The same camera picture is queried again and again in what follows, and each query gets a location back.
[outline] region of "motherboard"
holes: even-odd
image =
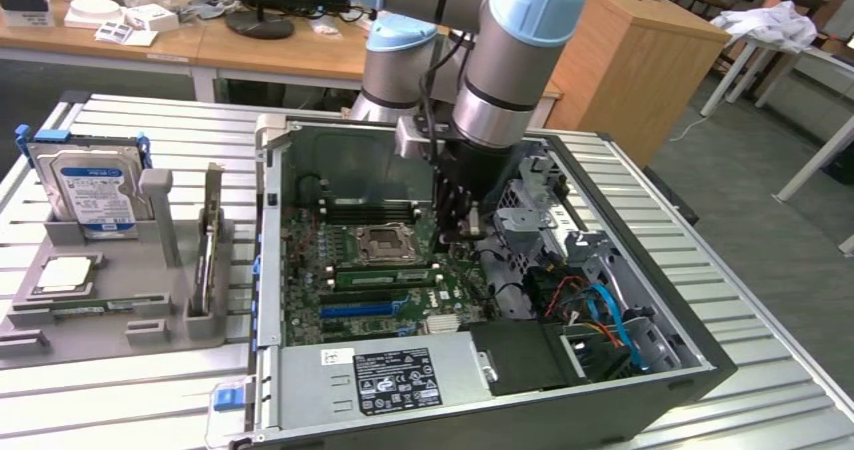
[[[288,208],[282,216],[288,345],[455,332],[489,298],[473,248],[433,254],[417,203]]]

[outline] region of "green ram module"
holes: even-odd
[[[399,268],[388,270],[336,271],[335,291],[393,290],[435,287],[439,268]]]

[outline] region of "warning label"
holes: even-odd
[[[355,355],[359,409],[365,415],[441,405],[425,348]]]
[[[121,170],[65,167],[60,173],[77,221],[96,230],[130,228],[136,220],[130,199],[121,193]]]

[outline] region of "metal table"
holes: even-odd
[[[2,449],[57,445],[204,448],[208,391],[222,379],[244,374],[246,366],[254,228],[252,132],[261,112],[284,113],[281,109],[92,95],[85,104],[60,103],[50,113],[45,127],[90,135],[145,132],[153,165],[174,171],[169,198],[177,219],[194,219],[208,162],[224,165],[225,214],[237,223],[228,343],[208,350],[0,372]],[[592,134],[560,135],[739,366],[703,401],[672,410],[631,442],[608,449],[852,448],[851,400],[623,152]],[[595,228],[580,197],[569,195],[569,201]],[[44,237],[40,222],[48,208],[34,173],[18,160],[0,184],[0,315]],[[241,412],[232,416],[230,420],[217,419],[222,433],[240,431]]]

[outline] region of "sticker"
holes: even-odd
[[[356,350],[352,348],[329,348],[320,350],[320,365],[339,365],[352,363]]]
[[[137,299],[137,300],[121,300],[118,302],[106,302],[106,309],[110,312],[126,312],[129,310],[133,310],[134,303],[141,303],[146,301],[148,300],[145,299]]]
[[[429,277],[429,272],[397,272],[397,280],[408,281],[408,280],[427,280]]]
[[[50,12],[14,12],[6,10],[5,24],[8,27],[52,27],[53,14]]]
[[[375,283],[395,283],[393,277],[369,277],[369,278],[353,278],[349,282],[352,285],[367,285]]]
[[[60,174],[80,224],[92,230],[128,230],[136,220],[130,199],[121,193],[121,170],[65,167]]]
[[[439,381],[425,348],[369,353],[352,358],[364,415],[441,405]]]
[[[165,60],[166,62],[189,62],[186,57],[176,57],[174,55],[160,55],[157,53],[145,54],[146,58],[152,60]]]
[[[81,315],[92,315],[104,313],[102,307],[77,307],[77,308],[62,308],[60,310],[53,310],[54,316],[81,316]]]

